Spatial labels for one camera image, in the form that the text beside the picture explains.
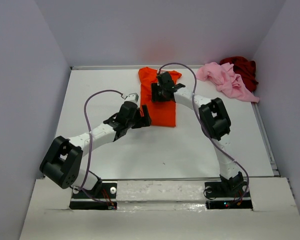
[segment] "orange cloth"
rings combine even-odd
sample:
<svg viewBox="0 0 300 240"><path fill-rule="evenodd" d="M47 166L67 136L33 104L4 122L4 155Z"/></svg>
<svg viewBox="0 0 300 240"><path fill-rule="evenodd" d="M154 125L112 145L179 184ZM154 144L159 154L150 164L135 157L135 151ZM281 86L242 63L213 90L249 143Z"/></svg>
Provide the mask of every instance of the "orange cloth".
<svg viewBox="0 0 300 240"><path fill-rule="evenodd" d="M182 76L177 71L169 71L174 83ZM157 70L149 67L141 68L138 72L141 82L140 106L147 105L151 125L163 127L176 126L176 103L174 101L152 102L151 84L157 83Z"/></svg>

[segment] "white table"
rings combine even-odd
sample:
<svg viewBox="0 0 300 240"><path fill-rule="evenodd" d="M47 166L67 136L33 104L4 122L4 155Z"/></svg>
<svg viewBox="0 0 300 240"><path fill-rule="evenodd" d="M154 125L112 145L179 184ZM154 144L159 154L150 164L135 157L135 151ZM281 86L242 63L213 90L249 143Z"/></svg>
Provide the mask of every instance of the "white table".
<svg viewBox="0 0 300 240"><path fill-rule="evenodd" d="M192 74L187 69L176 71L182 73L178 82L192 89ZM73 70L56 135L69 138L86 132L84 103L90 95L104 89L139 94L138 69ZM230 137L234 157L249 175L273 176L251 103L227 98L210 82L198 81L196 93L224 101L232 122ZM118 112L122 103L122 98L115 93L94 97L87 108L91 127L97 127ZM151 126L129 130L123 138L92 153L90 170L103 179L218 177L215 150L200 131L194 112L177 105L176 124L175 128ZM87 157L83 158L82 164L86 166Z"/></svg>
<svg viewBox="0 0 300 240"><path fill-rule="evenodd" d="M119 181L116 211L71 210L69 188L39 179L20 240L300 240L300 216L285 178L251 178L253 211L207 210L203 186Z"/></svg>

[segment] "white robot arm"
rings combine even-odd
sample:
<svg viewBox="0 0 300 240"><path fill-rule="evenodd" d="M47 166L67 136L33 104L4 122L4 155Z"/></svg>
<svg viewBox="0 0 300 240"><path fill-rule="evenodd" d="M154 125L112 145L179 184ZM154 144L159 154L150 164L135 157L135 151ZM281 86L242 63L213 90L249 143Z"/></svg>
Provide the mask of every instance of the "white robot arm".
<svg viewBox="0 0 300 240"><path fill-rule="evenodd" d="M195 107L201 123L207 130L205 134L208 134L208 137L220 149L231 155L229 137L231 122L222 100L194 95L184 85L175 84L168 72L158 75L157 78L158 83L151 85L152 101L174 101L192 110ZM151 125L147 106L143 105L141 111L137 105L138 98L136 93L128 95L118 113L90 132L92 136L91 151L101 145L116 141L124 136L130 128ZM40 165L40 171L63 189L70 186L81 187L87 171L86 167L81 168L81 159L89 153L90 134L83 133L69 139L62 136L55 138ZM237 192L238 189L242 190L245 183L236 163L217 147L214 149L220 167L221 182L209 183L209 186L214 186L213 194L217 197L228 196L229 193ZM100 191L101 184L102 180L94 173L89 172L82 187L88 190L92 196L95 196Z"/></svg>
<svg viewBox="0 0 300 240"><path fill-rule="evenodd" d="M139 96L137 93L129 94L118 113L103 121L98 127L81 135L65 139L56 137L48 149L41 165L40 171L53 180L62 189L70 186L81 187L84 181L87 167L81 167L82 157L90 150L90 134L92 136L92 148L90 151L111 142L115 142L126 135L128 129L137 129L151 125L148 108L138 108ZM82 186L96 195L101 188L102 180L89 172Z"/></svg>
<svg viewBox="0 0 300 240"><path fill-rule="evenodd" d="M183 84L175 84L168 72L157 75L157 79L158 83L151 84L152 101L174 101L195 110L199 114L200 123L207 131L204 134L213 141L221 182L205 183L206 187L212 187L211 195L216 198L225 197L242 191L246 182L238 165L219 150L232 155L229 136L231 121L223 101L220 98L209 99L196 95Z"/></svg>

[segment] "red cloth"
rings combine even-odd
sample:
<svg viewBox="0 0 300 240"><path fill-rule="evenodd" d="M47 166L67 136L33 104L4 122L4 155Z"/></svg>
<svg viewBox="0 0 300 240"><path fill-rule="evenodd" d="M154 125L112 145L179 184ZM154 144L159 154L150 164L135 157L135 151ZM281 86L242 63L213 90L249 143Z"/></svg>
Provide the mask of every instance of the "red cloth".
<svg viewBox="0 0 300 240"><path fill-rule="evenodd" d="M174 83L182 76L177 71L169 71ZM176 103L174 101L152 102L151 84L157 83L157 70L143 67L138 72L141 82L140 106L146 105L151 125L163 127L176 126Z"/></svg>
<svg viewBox="0 0 300 240"><path fill-rule="evenodd" d="M220 65L230 63L233 64L233 71L240 74L245 87L254 92L257 89L258 82L256 80L256 62L248 61L243 56L227 57L220 61Z"/></svg>

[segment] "pink cloth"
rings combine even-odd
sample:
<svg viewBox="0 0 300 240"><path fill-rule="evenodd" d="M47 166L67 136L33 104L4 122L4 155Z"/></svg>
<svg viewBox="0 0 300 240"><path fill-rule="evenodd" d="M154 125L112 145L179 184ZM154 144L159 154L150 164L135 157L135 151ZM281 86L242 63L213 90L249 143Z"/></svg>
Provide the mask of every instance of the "pink cloth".
<svg viewBox="0 0 300 240"><path fill-rule="evenodd" d="M201 81L210 80L217 91L223 92L231 99L256 103L260 100L246 88L241 75L236 74L234 65L228 62L222 65L216 62L207 63L199 68L196 78Z"/></svg>

